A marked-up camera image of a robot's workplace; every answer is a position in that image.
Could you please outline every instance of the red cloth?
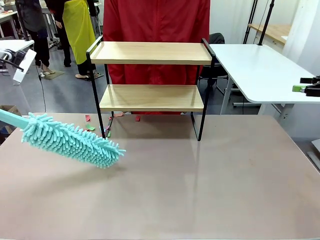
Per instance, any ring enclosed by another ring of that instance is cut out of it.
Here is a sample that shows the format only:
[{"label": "red cloth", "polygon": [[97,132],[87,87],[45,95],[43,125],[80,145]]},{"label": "red cloth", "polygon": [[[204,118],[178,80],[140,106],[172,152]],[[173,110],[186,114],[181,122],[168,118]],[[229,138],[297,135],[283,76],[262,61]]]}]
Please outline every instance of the red cloth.
[{"label": "red cloth", "polygon": [[[200,43],[209,38],[210,0],[106,0],[103,40]],[[191,65],[108,65],[113,84],[194,85]]]}]

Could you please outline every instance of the yellow fabric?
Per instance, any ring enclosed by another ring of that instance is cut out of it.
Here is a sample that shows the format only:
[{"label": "yellow fabric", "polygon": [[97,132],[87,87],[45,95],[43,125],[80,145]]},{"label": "yellow fabric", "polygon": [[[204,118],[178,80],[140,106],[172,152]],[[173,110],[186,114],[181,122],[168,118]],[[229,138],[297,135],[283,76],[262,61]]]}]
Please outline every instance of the yellow fabric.
[{"label": "yellow fabric", "polygon": [[86,51],[96,40],[87,1],[66,1],[62,18],[76,64],[83,64]]}]

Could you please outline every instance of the black pants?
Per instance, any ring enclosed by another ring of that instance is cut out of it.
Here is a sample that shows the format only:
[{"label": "black pants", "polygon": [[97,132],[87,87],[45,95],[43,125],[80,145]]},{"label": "black pants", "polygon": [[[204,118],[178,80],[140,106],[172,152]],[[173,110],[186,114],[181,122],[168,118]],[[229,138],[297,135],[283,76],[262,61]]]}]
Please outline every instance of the black pants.
[{"label": "black pants", "polygon": [[[80,75],[84,76],[88,74],[89,64],[87,60],[84,63],[78,64],[77,66],[78,66],[78,71]],[[95,70],[96,65],[92,64],[92,69]]]},{"label": "black pants", "polygon": [[60,38],[60,42],[61,42],[61,46],[64,52],[64,65],[68,65],[71,63],[71,55],[70,55],[70,43],[68,40],[68,36],[66,33],[66,29],[65,29],[65,25],[64,22],[61,23],[62,24],[62,28],[56,28],[59,38]]},{"label": "black pants", "polygon": [[29,34],[31,35],[32,40],[34,41],[34,51],[35,55],[35,64],[40,66],[41,63],[47,67],[49,67],[49,46],[47,38],[39,38],[38,34],[34,31],[30,31],[27,29]]}]

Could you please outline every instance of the floor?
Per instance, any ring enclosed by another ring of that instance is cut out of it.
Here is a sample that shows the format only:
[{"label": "floor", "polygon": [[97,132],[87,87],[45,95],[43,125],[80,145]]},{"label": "floor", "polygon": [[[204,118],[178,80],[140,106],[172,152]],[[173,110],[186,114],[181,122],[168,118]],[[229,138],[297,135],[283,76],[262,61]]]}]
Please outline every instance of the floor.
[{"label": "floor", "polygon": [[[63,64],[64,54],[62,50],[53,47],[50,50],[50,68],[65,72],[53,80],[42,80],[43,92],[46,103],[46,111],[49,113],[96,113],[95,99],[90,82],[75,78],[78,73],[77,66],[73,61],[71,67]],[[105,74],[103,65],[97,65],[97,70]],[[103,76],[95,81],[98,96],[101,99],[106,89],[106,77]],[[38,78],[35,65],[32,65],[21,85],[13,85],[13,82],[6,74],[0,74],[0,104],[16,105],[22,114],[31,112],[44,112],[42,86]],[[225,80],[219,80],[218,86],[221,89],[226,87]],[[199,91],[204,98],[206,81],[199,84]],[[232,96],[229,102],[228,114],[257,114],[258,108],[242,107],[233,108],[232,102],[243,102],[243,97]],[[208,114],[219,114],[223,102],[223,95],[214,87],[207,109]]]}]

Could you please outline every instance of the office chair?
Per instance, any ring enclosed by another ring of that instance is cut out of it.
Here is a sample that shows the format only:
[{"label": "office chair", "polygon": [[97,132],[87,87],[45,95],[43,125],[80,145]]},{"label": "office chair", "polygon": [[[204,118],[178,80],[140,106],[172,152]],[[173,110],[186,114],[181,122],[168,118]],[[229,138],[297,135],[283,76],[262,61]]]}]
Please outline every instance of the office chair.
[{"label": "office chair", "polygon": [[[210,34],[209,44],[225,44],[225,38],[219,32]],[[207,80],[209,76],[210,76],[210,66],[203,66],[201,74],[199,76],[199,80],[202,80],[202,79]],[[229,79],[227,72],[225,71],[221,63],[218,61],[214,64],[214,76],[212,76],[212,79],[214,79],[215,81],[212,83],[211,87],[213,87],[213,85],[217,83],[218,79],[225,79],[227,81]],[[222,91],[217,84],[216,84],[216,89],[218,89],[218,91],[222,95],[225,95],[225,92]]]}]

